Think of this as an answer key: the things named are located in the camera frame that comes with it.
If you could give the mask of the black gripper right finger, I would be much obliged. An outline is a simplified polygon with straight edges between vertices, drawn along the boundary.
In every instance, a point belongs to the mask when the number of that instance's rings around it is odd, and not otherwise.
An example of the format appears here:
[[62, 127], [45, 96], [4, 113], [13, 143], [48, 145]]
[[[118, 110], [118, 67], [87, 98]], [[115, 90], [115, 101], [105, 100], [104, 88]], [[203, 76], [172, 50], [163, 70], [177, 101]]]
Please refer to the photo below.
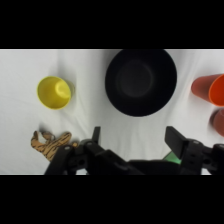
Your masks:
[[172, 126], [166, 127], [165, 143], [181, 161], [180, 175], [200, 175], [203, 169], [212, 175], [224, 175], [224, 144], [207, 147], [184, 137]]

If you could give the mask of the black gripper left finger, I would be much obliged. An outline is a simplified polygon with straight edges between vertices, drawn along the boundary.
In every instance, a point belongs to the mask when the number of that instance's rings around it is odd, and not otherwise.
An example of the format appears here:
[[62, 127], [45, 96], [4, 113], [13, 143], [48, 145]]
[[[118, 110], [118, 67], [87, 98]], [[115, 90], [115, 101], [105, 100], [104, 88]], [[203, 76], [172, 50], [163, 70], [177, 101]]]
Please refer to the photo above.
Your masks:
[[90, 175], [113, 175], [113, 164], [99, 145], [100, 132], [101, 128], [95, 127], [92, 137], [82, 140], [77, 148], [60, 146], [45, 174], [75, 175], [85, 169]]

